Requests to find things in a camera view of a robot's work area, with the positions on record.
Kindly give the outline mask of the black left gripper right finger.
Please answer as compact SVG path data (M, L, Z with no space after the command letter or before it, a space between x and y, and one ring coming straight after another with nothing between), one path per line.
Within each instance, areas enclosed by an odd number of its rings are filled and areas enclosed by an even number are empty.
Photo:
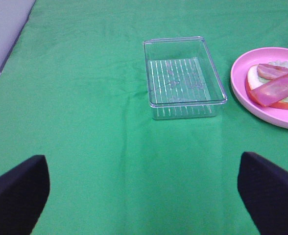
M288 171L254 152L243 152L237 188L262 235L288 235Z

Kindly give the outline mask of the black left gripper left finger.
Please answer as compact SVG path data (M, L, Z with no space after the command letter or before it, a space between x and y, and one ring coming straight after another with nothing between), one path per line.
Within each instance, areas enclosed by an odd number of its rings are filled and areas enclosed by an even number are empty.
M0 176L0 235L29 235L50 192L48 164L35 155Z

